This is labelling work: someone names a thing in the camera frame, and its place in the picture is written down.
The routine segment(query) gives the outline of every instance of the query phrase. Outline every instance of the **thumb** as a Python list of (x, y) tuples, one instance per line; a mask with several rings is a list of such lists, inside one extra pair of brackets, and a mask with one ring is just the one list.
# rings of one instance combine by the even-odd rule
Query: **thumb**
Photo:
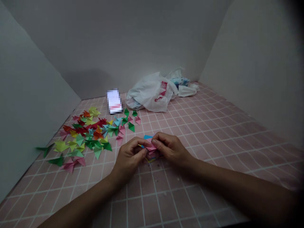
[(157, 139), (153, 139), (152, 144), (163, 154), (168, 153), (170, 150), (169, 147), (166, 147), (161, 141), (158, 141)]
[(147, 149), (143, 148), (137, 154), (135, 154), (133, 158), (137, 163), (140, 163), (145, 158), (146, 155), (147, 155)]

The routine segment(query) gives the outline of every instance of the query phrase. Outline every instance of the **red print on plastic bag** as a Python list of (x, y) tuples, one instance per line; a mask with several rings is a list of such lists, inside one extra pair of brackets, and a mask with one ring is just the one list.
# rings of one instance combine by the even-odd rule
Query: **red print on plastic bag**
[(164, 81), (161, 82), (161, 87), (162, 87), (165, 91), (164, 91), (164, 92), (161, 92), (161, 93), (159, 94), (159, 97), (156, 98), (156, 99), (154, 99), (155, 102), (159, 101), (160, 99), (162, 99), (162, 98), (164, 97), (164, 95), (165, 95), (166, 92), (167, 92), (167, 84), (168, 84), (167, 82), (164, 82)]

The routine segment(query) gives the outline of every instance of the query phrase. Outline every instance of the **pile of origami units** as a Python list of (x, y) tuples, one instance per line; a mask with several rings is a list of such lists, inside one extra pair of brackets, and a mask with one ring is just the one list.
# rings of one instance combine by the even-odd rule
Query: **pile of origami units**
[[(73, 127), (63, 125), (63, 130), (59, 131), (61, 140), (55, 142), (54, 149), (54, 151), (61, 153), (70, 148), (71, 152), (66, 155), (68, 161), (64, 163), (65, 158), (61, 153), (58, 158), (48, 160), (47, 162), (55, 164), (59, 166), (60, 169), (64, 169), (69, 173), (73, 173), (76, 164), (80, 163), (82, 166), (86, 166), (85, 158), (82, 154), (85, 150), (85, 146), (93, 150), (96, 159), (99, 159), (99, 156), (104, 149), (112, 151), (112, 147), (108, 142), (108, 136), (112, 137), (113, 134), (115, 134), (118, 145), (121, 145), (126, 134), (124, 125), (128, 123), (128, 128), (135, 132), (133, 117), (135, 117), (135, 122), (138, 125), (141, 124), (141, 119), (136, 111), (133, 111), (133, 117), (130, 117), (129, 111), (125, 109), (125, 118), (114, 117), (115, 120), (109, 122), (106, 119), (98, 118), (98, 122), (93, 121), (93, 118), (98, 117), (99, 114), (100, 112), (96, 107), (90, 107), (88, 111), (84, 111), (80, 116), (72, 116), (75, 121), (75, 123), (72, 124)], [(73, 141), (68, 141), (66, 144), (64, 140), (69, 134), (75, 139)], [(53, 144), (49, 147), (36, 147), (36, 149), (43, 151), (45, 158), (52, 146)]]

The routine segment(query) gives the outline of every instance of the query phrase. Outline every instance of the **hand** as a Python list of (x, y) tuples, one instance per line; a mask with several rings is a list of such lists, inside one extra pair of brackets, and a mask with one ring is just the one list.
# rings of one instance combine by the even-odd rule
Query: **hand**
[(113, 167), (111, 180), (119, 187), (126, 184), (136, 172), (139, 163), (147, 154), (146, 148), (141, 148), (138, 144), (150, 147), (151, 144), (142, 138), (134, 137), (119, 149), (116, 163)]
[(177, 136), (158, 132), (151, 142), (170, 163), (178, 168), (188, 168), (195, 160)]

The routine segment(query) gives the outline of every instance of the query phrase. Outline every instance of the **finger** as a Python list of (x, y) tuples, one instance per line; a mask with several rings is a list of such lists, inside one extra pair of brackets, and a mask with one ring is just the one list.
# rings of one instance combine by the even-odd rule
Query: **finger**
[(163, 142), (165, 145), (168, 145), (171, 142), (170, 137), (172, 137), (172, 135), (168, 135), (168, 134), (163, 133), (163, 132), (157, 132), (153, 136), (152, 140), (156, 139), (158, 141)]
[(164, 155), (171, 151), (169, 147), (165, 146), (161, 141), (158, 141), (157, 139), (153, 139), (152, 144)]
[(127, 143), (129, 144), (129, 147), (131, 149), (137, 147), (138, 144), (143, 145), (144, 147), (150, 147), (150, 146), (152, 146), (151, 143), (149, 143), (147, 140), (145, 140), (143, 138), (139, 138), (139, 137), (134, 137), (133, 139), (131, 139)]
[(137, 154), (139, 151), (141, 151), (143, 148), (141, 146), (137, 146), (133, 149), (133, 153)]
[(133, 159), (135, 160), (136, 164), (139, 164), (146, 157), (147, 152), (148, 150), (146, 148), (143, 148), (133, 156)]

